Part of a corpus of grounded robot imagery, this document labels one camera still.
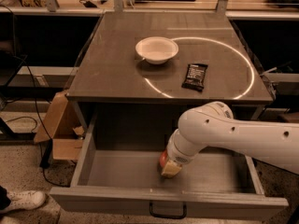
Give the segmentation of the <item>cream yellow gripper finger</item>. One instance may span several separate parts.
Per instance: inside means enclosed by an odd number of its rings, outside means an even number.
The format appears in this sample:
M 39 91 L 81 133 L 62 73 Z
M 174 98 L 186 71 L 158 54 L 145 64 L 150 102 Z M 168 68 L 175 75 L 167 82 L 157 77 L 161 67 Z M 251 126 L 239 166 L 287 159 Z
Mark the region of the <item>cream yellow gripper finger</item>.
M 161 175 L 166 178 L 172 178 L 177 175 L 182 169 L 182 166 L 172 160 L 167 160 L 162 165 Z

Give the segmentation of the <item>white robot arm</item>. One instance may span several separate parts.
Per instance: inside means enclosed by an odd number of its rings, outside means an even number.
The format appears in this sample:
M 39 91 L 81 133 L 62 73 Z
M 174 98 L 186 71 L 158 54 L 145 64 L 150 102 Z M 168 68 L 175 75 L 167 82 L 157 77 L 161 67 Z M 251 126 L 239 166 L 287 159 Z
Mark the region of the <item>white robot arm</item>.
M 299 174 L 299 124 L 237 120 L 228 105 L 212 102 L 185 111 L 161 157 L 172 178 L 206 147 L 220 147 Z

